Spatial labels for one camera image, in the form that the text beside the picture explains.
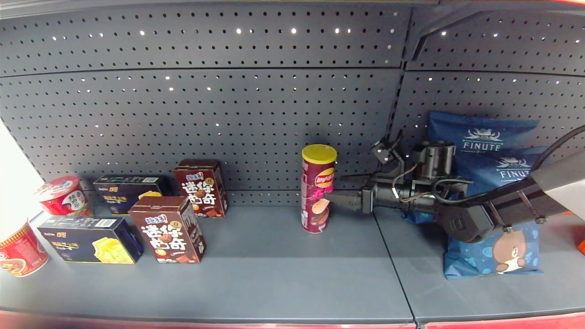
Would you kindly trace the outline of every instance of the brown snack box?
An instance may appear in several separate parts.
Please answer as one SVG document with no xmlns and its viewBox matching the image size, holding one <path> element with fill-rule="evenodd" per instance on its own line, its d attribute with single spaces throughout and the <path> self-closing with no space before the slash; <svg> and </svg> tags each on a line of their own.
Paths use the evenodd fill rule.
<svg viewBox="0 0 585 329">
<path fill-rule="evenodd" d="M 217 160 L 183 160 L 174 169 L 181 192 L 200 217 L 225 217 L 228 202 Z"/>
<path fill-rule="evenodd" d="M 205 239 L 186 197 L 143 197 L 128 213 L 159 263 L 199 263 Z"/>
</svg>

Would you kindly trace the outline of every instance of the lay's logo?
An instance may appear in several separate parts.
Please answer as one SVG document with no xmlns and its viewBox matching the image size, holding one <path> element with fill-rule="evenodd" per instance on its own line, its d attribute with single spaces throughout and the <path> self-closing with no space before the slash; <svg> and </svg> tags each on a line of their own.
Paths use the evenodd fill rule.
<svg viewBox="0 0 585 329">
<path fill-rule="evenodd" d="M 315 185 L 320 188 L 325 188 L 333 184 L 334 168 L 325 169 L 315 178 Z"/>
</svg>

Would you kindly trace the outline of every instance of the white wall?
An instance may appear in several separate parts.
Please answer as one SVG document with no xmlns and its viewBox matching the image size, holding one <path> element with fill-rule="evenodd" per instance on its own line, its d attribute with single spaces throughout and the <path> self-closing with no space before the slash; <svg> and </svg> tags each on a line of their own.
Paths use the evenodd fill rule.
<svg viewBox="0 0 585 329">
<path fill-rule="evenodd" d="M 0 235 L 5 235 L 41 211 L 33 193 L 43 180 L 4 123 L 0 123 L 0 152 Z"/>
</svg>

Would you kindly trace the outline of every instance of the yellow lid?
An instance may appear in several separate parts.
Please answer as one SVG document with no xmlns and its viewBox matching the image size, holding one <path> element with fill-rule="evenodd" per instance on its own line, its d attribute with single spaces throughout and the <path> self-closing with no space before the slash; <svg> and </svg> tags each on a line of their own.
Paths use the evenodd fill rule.
<svg viewBox="0 0 585 329">
<path fill-rule="evenodd" d="M 327 165 L 337 158 L 337 151 L 329 145 L 311 144 L 302 150 L 302 158 L 316 165 Z"/>
</svg>

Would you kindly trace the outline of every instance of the red noodle cup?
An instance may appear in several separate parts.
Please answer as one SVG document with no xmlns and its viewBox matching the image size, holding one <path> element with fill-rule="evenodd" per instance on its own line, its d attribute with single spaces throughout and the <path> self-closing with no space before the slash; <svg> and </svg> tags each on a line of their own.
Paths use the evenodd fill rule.
<svg viewBox="0 0 585 329">
<path fill-rule="evenodd" d="M 5 226 L 2 226 L 0 237 L 0 267 L 16 277 L 36 272 L 47 262 L 49 256 L 29 223 L 16 230 L 6 229 Z"/>
<path fill-rule="evenodd" d="M 302 150 L 301 223 L 310 233 L 321 233 L 329 223 L 329 200 L 337 151 L 328 145 L 313 144 Z"/>
<path fill-rule="evenodd" d="M 91 216 L 81 182 L 75 176 L 64 176 L 47 182 L 35 192 L 35 196 L 51 215 Z"/>
</svg>

